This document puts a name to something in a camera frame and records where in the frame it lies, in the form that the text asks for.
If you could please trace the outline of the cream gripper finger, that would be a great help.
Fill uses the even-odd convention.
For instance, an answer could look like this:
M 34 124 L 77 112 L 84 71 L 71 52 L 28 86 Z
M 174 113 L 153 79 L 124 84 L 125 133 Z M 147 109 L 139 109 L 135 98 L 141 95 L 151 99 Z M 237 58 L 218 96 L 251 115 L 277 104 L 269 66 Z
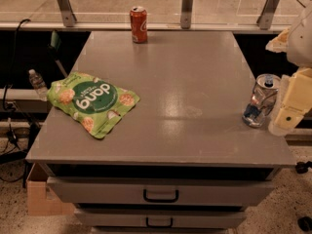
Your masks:
M 279 113 L 280 108 L 282 107 L 282 102 L 283 102 L 284 96 L 287 92 L 289 83 L 290 83 L 290 76 L 283 75 L 281 82 L 280 82 L 280 87 L 278 89 L 276 102 L 275 102 L 274 108 L 273 108 L 272 113 L 271 113 L 271 120 L 272 121 L 274 121 L 278 116 L 278 113 Z
M 303 110 L 275 105 L 270 115 L 268 131 L 274 136 L 285 136 L 300 123 L 304 115 Z

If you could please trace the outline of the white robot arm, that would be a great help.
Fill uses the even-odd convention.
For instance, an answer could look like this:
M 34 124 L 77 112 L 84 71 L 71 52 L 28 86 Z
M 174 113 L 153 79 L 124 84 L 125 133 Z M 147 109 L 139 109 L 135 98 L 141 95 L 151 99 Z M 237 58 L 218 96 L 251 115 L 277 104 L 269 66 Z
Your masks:
M 298 70 L 283 75 L 268 130 L 272 135 L 291 132 L 312 108 L 312 4 L 265 47 L 274 53 L 285 52 L 288 62 Z

